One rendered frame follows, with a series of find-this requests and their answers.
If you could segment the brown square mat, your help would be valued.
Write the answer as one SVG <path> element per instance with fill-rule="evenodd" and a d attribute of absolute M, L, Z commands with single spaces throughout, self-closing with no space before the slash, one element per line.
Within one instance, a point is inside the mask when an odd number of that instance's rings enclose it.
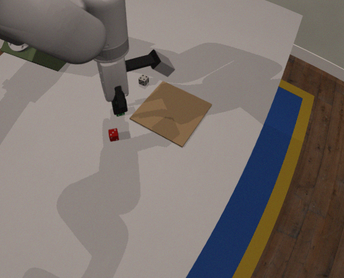
<path fill-rule="evenodd" d="M 130 120 L 183 147 L 211 106 L 162 81 Z"/>

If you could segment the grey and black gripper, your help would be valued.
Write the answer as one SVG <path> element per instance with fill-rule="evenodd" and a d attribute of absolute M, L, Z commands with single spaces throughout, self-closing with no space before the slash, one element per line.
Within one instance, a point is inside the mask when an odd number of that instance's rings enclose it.
<path fill-rule="evenodd" d="M 94 59 L 97 62 L 105 99 L 107 102 L 112 102 L 114 115 L 128 111 L 125 98 L 125 95 L 129 95 L 125 64 L 125 56 L 128 51 L 129 48 L 124 55 L 111 61 Z"/>

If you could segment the red die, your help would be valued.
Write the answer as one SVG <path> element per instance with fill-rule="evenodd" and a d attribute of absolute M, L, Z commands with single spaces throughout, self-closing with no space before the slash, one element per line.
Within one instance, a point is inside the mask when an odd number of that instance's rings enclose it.
<path fill-rule="evenodd" d="M 117 140 L 119 140 L 117 128 L 109 129 L 108 131 L 109 131 L 109 139 L 110 139 L 110 141 L 117 141 Z"/>

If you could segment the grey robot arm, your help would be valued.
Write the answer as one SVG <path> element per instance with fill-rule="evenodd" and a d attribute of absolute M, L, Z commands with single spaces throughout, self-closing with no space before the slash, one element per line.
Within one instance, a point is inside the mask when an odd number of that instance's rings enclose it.
<path fill-rule="evenodd" d="M 111 61 L 129 48 L 125 0 L 0 0 L 0 39 L 13 51 L 33 47 L 69 64 Z M 175 71 L 154 49 L 125 64 L 127 72 Z"/>

